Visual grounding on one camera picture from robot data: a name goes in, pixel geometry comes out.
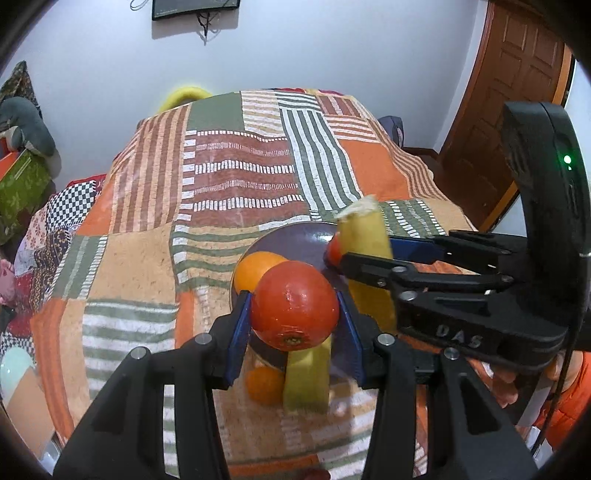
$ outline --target orange box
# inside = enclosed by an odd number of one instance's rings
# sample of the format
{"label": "orange box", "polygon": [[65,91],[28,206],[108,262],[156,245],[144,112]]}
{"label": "orange box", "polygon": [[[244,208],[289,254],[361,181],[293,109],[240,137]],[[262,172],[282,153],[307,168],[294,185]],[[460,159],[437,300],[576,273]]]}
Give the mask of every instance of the orange box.
{"label": "orange box", "polygon": [[15,164],[17,159],[18,159],[18,153],[12,152],[12,153],[9,153],[8,155],[6,155],[6,157],[4,157],[2,160],[0,160],[0,180],[2,180],[4,178],[4,175],[6,175],[6,172],[8,170],[10,170],[10,167],[12,167]]}

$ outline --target door panel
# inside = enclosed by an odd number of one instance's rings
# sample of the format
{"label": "door panel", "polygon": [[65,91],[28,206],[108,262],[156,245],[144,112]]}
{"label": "door panel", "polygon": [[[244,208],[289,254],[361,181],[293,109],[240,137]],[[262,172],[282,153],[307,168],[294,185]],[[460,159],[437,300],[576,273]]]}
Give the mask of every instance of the door panel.
{"label": "door panel", "polygon": [[491,8],[493,19],[478,77],[440,156],[443,191],[476,226],[512,183],[501,148],[504,102],[551,102],[564,55],[564,43],[539,17],[510,5]]}

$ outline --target pink cloth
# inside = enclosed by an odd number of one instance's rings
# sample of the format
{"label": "pink cloth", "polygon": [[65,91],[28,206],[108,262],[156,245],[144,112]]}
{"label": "pink cloth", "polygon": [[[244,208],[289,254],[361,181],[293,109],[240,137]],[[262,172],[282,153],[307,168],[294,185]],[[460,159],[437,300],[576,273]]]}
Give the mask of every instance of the pink cloth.
{"label": "pink cloth", "polygon": [[3,258],[0,260],[0,303],[12,306],[14,297],[14,265]]}

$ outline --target white wall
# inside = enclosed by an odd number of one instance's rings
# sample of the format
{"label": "white wall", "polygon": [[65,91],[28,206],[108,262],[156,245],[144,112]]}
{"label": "white wall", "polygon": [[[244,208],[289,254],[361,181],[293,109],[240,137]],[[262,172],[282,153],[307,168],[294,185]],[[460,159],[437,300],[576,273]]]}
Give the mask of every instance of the white wall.
{"label": "white wall", "polygon": [[2,72],[28,62],[61,155],[56,185],[106,171],[175,88],[338,90],[399,115],[407,146],[430,147],[473,33],[474,0],[244,0],[206,46],[195,16],[151,22],[151,4],[58,0]]}
{"label": "white wall", "polygon": [[433,150],[440,152],[447,138],[450,128],[452,127],[453,121],[456,119],[457,110],[460,108],[460,103],[464,98],[466,87],[468,86],[468,80],[472,75],[472,69],[476,62],[476,55],[478,54],[478,47],[480,46],[480,39],[482,38],[482,31],[484,30],[484,23],[486,20],[486,8],[488,6],[488,0],[476,0],[476,16],[474,21],[474,27],[472,29],[472,36],[470,37],[470,43],[466,52],[466,60],[464,61],[464,67],[460,74],[460,78],[457,83],[456,91],[451,99],[447,115],[441,126],[441,130],[433,145]]}
{"label": "white wall", "polygon": [[[579,63],[574,66],[573,82],[564,109],[577,134],[587,178],[591,180],[591,82]],[[520,198],[509,208],[494,231],[525,236],[525,220]]]}

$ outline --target striped blanket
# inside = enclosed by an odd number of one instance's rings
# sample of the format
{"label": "striped blanket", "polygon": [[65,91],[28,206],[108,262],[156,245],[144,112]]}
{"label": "striped blanket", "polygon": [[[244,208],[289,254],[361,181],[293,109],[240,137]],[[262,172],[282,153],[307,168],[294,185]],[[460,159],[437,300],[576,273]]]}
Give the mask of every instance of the striped blanket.
{"label": "striped blanket", "polygon": [[[101,194],[84,185],[37,215],[21,251],[28,264],[18,267],[36,282],[24,300],[35,313],[30,351],[63,441],[134,346],[178,347],[228,313],[236,262],[266,232],[332,221],[370,193],[389,233],[470,228],[421,160],[355,98],[316,90],[229,93],[145,119]],[[262,407],[243,383],[256,362],[248,350],[235,385],[215,392],[232,477],[295,478],[319,465],[333,480],[358,478],[375,394],[345,381],[332,389],[328,415]],[[173,399],[167,388],[165,464],[177,475]],[[421,421],[417,431],[421,473]]]}

